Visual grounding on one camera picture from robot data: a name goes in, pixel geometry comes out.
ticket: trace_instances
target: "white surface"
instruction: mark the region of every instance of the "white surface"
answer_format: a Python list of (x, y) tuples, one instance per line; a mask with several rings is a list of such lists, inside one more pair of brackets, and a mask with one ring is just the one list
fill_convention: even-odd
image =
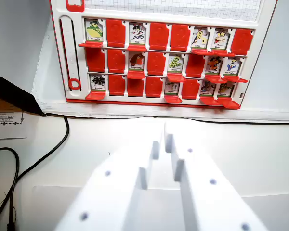
[[(0, 147), (11, 147), (19, 153), (20, 172), (51, 150), (66, 131), (61, 117), (45, 118), (28, 115), (28, 119), (32, 121), (28, 138), (0, 140)], [(145, 135), (164, 121), (173, 121), (174, 126), (182, 127), (183, 121), (187, 120), (70, 118), (71, 133), (66, 143), (24, 177), (16, 188), (14, 205), (17, 209), (17, 224), (20, 230), (31, 231), (32, 229), (26, 227), (30, 220), (33, 222), (32, 225), (37, 226), (45, 221), (43, 218), (57, 214), (57, 210), (52, 209), (52, 206), (57, 205), (54, 203), (49, 204), (48, 214), (43, 214), (42, 217), (31, 216), (34, 214), (31, 200), (36, 198), (34, 186), (83, 186), (92, 171), (109, 157), (109, 152), (112, 154), (121, 145), (133, 143), (142, 135), (139, 131), (143, 131)], [(258, 200), (268, 195), (282, 197), (280, 203), (283, 204), (283, 210), (279, 210), (278, 207), (266, 209), (262, 207), (264, 202), (260, 201), (255, 202), (255, 205), (249, 202), (248, 204), (270, 230), (280, 231), (280, 229), (272, 229), (274, 226), (279, 228), (277, 224), (284, 224), (284, 230), (289, 230), (289, 126), (223, 125), (198, 123), (192, 120), (188, 122), (186, 126), (195, 131), (195, 140), (206, 147), (240, 196), (261, 196)], [(178, 189), (179, 185), (173, 182), (171, 177), (170, 155), (161, 153), (160, 160), (161, 162), (153, 162), (153, 178), (150, 180), (149, 187)], [(9, 152), (0, 152), (0, 201), (5, 197), (3, 192), (8, 192), (13, 180), (14, 168), (13, 155)], [(278, 205), (276, 200), (275, 197), (270, 197), (267, 203), (272, 206)], [(6, 216), (0, 223), (0, 231), (6, 230), (8, 209), (5, 212)]]
[[(30, 204), (30, 219), (28, 221), (29, 229), (35, 231), (52, 231), (56, 227), (59, 220), (62, 218), (68, 206), (73, 202), (77, 193), (80, 191), (80, 187), (56, 187), (56, 186), (36, 186), (32, 191), (32, 201)], [(164, 227), (171, 229), (175, 228), (179, 231), (179, 227), (182, 225), (175, 223), (174, 218), (176, 211), (182, 209), (180, 204), (175, 202), (181, 202), (181, 200), (174, 200), (180, 198), (179, 190), (169, 190), (173, 193), (173, 203), (165, 203), (165, 190), (159, 190), (161, 194), (156, 192), (151, 194), (148, 191), (147, 197), (141, 200), (140, 208), (145, 207), (146, 203), (152, 202), (155, 206), (152, 207), (151, 213), (146, 213), (145, 210), (140, 209), (142, 213), (140, 216), (136, 216), (135, 223), (140, 227), (144, 226), (141, 218), (151, 219), (156, 224), (160, 224), (160, 219), (167, 219), (164, 223)], [(252, 210), (258, 215), (258, 217), (264, 222), (266, 227), (270, 231), (289, 231), (289, 194), (273, 195), (273, 196), (256, 196), (256, 197), (243, 197), (243, 200), (252, 208)], [(149, 227), (150, 230), (157, 230), (161, 228), (155, 225)]]
[(129, 225), (129, 214), (147, 189), (153, 155), (159, 152), (154, 144), (161, 135), (162, 126), (156, 126), (151, 135), (115, 150), (94, 170), (55, 230), (120, 231)]
[(86, 8), (256, 21), (261, 0), (85, 0)]
[(0, 76), (29, 93), (49, 15), (48, 0), (0, 0)]
[(218, 169), (209, 151), (185, 126), (165, 125), (165, 148), (172, 156), (174, 179), (180, 182), (185, 230), (267, 231)]

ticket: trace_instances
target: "black cable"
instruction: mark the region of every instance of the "black cable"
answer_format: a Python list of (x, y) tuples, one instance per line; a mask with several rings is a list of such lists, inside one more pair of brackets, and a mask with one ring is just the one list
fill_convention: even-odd
[[(43, 160), (45, 160), (48, 156), (50, 156), (54, 151), (56, 151), (60, 146), (61, 144), (64, 143), (64, 141), (67, 139), (68, 135), (69, 135), (69, 124), (68, 124), (68, 120), (67, 120), (67, 117), (64, 116), (64, 121), (66, 123), (66, 134), (65, 136), (63, 137), (63, 139), (53, 148), (51, 149), (45, 156), (43, 156), (41, 159), (39, 159), (35, 164), (33, 164), (30, 168), (28, 168), (27, 170), (25, 170), (22, 174), (20, 174), (17, 179), (16, 179), (16, 182), (15, 184), (18, 183), (18, 181), (25, 175), (27, 174), (29, 171), (31, 171), (32, 169), (34, 169), (37, 165), (39, 165)], [(9, 200), (9, 197), (12, 195), (12, 187), (10, 188), (8, 194), (6, 195), (1, 207), (0, 207), (0, 215), (7, 203), (7, 201)], [(15, 230), (15, 224), (12, 222), (13, 224), (13, 227), (9, 227), (8, 225), (8, 228), (12, 229), (12, 230)]]
[(9, 223), (13, 223), (13, 194), (14, 194), (14, 189), (15, 189), (15, 185), (16, 185), (16, 179), (18, 177), (18, 172), (19, 172), (19, 157), (17, 152), (12, 149), (12, 148), (8, 148), (8, 147), (3, 147), (0, 148), (0, 151), (10, 151), (14, 154), (15, 156), (15, 160), (16, 160), (16, 171), (15, 171), (15, 176), (14, 176), (14, 180), (11, 186), (11, 196), (10, 196), (10, 214), (9, 214)]

